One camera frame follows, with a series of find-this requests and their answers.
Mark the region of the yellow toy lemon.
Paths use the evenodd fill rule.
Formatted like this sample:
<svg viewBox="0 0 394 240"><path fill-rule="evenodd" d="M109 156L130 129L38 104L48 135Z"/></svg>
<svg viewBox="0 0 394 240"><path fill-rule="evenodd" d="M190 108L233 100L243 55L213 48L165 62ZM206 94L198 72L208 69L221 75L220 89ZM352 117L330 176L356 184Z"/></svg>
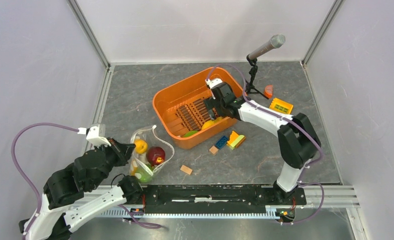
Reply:
<svg viewBox="0 0 394 240"><path fill-rule="evenodd" d="M135 139L134 144L135 144L135 152L137 154L144 154L147 152L148 143L145 140L141 138Z"/></svg>

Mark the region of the yellow toy mango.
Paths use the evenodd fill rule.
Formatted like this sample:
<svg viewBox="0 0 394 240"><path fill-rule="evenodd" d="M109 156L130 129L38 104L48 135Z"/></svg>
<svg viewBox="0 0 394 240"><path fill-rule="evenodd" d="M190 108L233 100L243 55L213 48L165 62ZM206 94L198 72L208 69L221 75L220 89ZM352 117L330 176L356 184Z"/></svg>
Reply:
<svg viewBox="0 0 394 240"><path fill-rule="evenodd" d="M206 121L206 122L202 125L201 130L205 130L205 129L207 129L207 128L213 126L214 124L216 124L217 122L221 121L222 119L223 119L223 117L218 117L218 118L216 118L215 120L208 120L208 121Z"/></svg>

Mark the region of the polka dot zip top bag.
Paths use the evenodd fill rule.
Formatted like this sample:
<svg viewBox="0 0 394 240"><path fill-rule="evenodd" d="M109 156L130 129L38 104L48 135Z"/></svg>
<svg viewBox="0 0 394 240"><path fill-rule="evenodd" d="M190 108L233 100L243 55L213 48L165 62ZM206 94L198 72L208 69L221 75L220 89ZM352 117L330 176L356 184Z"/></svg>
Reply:
<svg viewBox="0 0 394 240"><path fill-rule="evenodd" d="M135 149L129 174L142 184L151 182L175 155L173 145L158 137L156 128L156 125L140 128L130 139L130 142L135 144Z"/></svg>

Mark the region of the green toy lettuce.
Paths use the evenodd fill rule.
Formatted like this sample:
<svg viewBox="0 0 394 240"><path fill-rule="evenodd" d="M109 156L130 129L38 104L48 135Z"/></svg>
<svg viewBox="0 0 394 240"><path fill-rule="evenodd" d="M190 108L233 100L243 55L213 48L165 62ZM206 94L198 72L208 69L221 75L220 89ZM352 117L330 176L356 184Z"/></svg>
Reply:
<svg viewBox="0 0 394 240"><path fill-rule="evenodd" d="M147 170L143 168L138 168L134 176L141 182L141 183L148 183L152 180L153 174L151 172L148 172Z"/></svg>

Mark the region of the dark red toy onion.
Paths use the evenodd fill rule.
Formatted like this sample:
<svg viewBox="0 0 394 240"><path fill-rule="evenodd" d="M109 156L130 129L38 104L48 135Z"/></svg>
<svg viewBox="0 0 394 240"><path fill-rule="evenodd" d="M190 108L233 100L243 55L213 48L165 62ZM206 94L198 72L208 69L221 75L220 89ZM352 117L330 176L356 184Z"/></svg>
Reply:
<svg viewBox="0 0 394 240"><path fill-rule="evenodd" d="M165 162L165 151L159 146L152 146L146 153L146 159L151 166L158 166Z"/></svg>

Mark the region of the orange plastic basket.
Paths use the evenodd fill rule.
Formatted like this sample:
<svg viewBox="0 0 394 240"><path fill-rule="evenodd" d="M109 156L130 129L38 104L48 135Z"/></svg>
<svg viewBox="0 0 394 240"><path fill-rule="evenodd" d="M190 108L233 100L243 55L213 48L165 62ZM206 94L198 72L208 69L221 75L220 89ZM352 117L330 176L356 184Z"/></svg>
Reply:
<svg viewBox="0 0 394 240"><path fill-rule="evenodd" d="M211 67L174 83L159 92L152 100L153 108L175 145L191 149L214 135L233 126L237 120L224 117L213 126L201 130L210 120L203 100L212 96L205 79ZM189 131L199 131L190 137L181 137Z"/></svg>

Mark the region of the green toy lime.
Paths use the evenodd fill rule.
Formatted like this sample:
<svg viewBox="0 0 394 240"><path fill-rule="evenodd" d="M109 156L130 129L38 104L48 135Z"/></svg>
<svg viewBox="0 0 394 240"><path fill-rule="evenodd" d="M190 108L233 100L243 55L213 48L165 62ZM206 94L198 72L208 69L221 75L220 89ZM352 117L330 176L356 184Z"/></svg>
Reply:
<svg viewBox="0 0 394 240"><path fill-rule="evenodd" d="M194 135L194 134L197 134L198 132L199 132L198 130L192 130L192 131L189 131L189 132L187 132L186 134L182 135L181 137L182 137L182 138L183 138L183 137L188 138L188 137L190 137L190 136L192 136L192 135Z"/></svg>

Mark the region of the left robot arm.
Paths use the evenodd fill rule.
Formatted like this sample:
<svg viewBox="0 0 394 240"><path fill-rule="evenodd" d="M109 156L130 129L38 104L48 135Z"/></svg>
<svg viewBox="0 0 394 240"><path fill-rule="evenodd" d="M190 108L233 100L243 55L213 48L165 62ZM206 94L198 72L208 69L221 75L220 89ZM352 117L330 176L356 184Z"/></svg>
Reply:
<svg viewBox="0 0 394 240"><path fill-rule="evenodd" d="M106 193L72 208L72 205L98 188L114 167L125 166L136 145L113 138L76 158L54 172L43 187L40 203L31 218L19 222L23 239L64 240L98 214L120 204L141 200L142 187L134 176L124 176Z"/></svg>

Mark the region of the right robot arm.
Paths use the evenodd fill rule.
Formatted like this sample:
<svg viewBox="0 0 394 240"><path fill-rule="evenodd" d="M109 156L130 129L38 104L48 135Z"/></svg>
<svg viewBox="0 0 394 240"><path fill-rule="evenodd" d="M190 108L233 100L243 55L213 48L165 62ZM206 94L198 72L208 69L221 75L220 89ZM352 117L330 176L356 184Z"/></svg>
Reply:
<svg viewBox="0 0 394 240"><path fill-rule="evenodd" d="M294 196L303 168L320 152L321 144L306 115L283 114L266 108L245 95L237 97L230 85L219 78L205 81L211 96L204 105L210 119L230 117L256 125L278 138L284 164L274 182L273 196L280 204Z"/></svg>

